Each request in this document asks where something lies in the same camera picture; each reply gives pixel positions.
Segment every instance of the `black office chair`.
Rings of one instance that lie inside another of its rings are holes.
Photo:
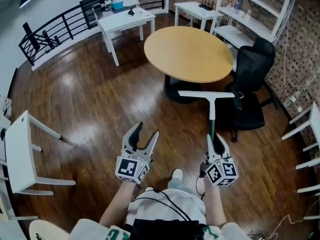
[[[280,101],[267,86],[271,98],[259,103],[254,92],[258,91],[275,62],[276,49],[269,41],[258,37],[253,46],[242,46],[238,50],[235,78],[225,90],[235,95],[232,106],[234,137],[238,140],[238,130],[253,130],[265,125],[261,107],[275,103],[280,109]]]

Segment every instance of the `black table base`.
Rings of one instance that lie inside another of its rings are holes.
[[[197,101],[199,98],[183,97],[179,95],[178,91],[198,92],[201,91],[201,86],[199,83],[182,81],[165,75],[163,90],[164,93],[168,96],[168,98],[173,102],[181,104],[190,104]]]

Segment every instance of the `round wooden table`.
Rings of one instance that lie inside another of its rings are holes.
[[[173,101],[191,103],[178,91],[200,91],[200,83],[225,78],[233,68],[229,48],[214,35],[203,30],[170,26],[151,34],[144,44],[149,62],[165,74],[164,92]]]

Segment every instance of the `blue box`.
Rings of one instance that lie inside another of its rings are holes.
[[[121,9],[124,7],[124,0],[111,1],[111,7],[113,10]]]

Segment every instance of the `shoe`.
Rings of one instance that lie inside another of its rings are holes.
[[[172,179],[179,179],[180,181],[182,181],[183,177],[184,173],[181,169],[175,169],[172,173]]]

